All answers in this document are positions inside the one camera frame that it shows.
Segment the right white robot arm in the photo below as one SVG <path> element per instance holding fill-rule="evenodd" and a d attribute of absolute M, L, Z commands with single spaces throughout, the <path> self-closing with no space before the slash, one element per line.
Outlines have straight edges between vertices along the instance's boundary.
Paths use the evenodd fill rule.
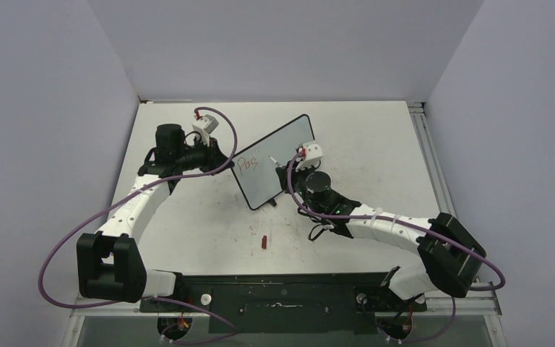
<path fill-rule="evenodd" d="M 421 259 L 410 270 L 398 269 L 380 289 L 388 309 L 440 290 L 456 298 L 469 292 L 486 251 L 464 225 L 449 213 L 412 218 L 348 199 L 331 187 L 330 176 L 316 168 L 275 169 L 283 190 L 295 197 L 298 211 L 349 239 L 368 239 L 403 249 Z"/>

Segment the small black-framed whiteboard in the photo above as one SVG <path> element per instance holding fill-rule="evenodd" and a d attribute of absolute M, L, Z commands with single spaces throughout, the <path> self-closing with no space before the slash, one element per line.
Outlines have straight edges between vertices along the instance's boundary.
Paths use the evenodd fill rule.
<path fill-rule="evenodd" d="M 302 114 L 235 154 L 231 171 L 250 210 L 273 203 L 283 192 L 269 155 L 284 166 L 298 147 L 314 139 L 311 120 Z"/>

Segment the white marker pen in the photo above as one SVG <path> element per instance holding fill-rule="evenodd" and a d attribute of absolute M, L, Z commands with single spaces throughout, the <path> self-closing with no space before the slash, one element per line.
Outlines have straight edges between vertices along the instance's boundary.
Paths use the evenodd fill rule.
<path fill-rule="evenodd" d="M 273 156 L 269 155 L 269 159 L 275 164 L 276 167 L 282 166 Z"/>

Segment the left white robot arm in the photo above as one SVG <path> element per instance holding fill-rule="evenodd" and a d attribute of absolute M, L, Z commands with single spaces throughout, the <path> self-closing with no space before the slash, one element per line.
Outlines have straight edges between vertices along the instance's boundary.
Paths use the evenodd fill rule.
<path fill-rule="evenodd" d="M 217 121 L 203 116 L 192 125 L 194 141 L 178 124 L 162 124 L 155 146 L 139 167 L 128 200 L 93 234 L 76 244 L 79 292 L 88 299 L 134 303 L 156 297 L 168 311 L 180 310 L 186 291 L 177 274 L 145 267 L 137 243 L 159 206 L 173 193 L 180 176 L 200 170 L 214 174 L 231 167 L 231 160 L 212 137 Z"/>

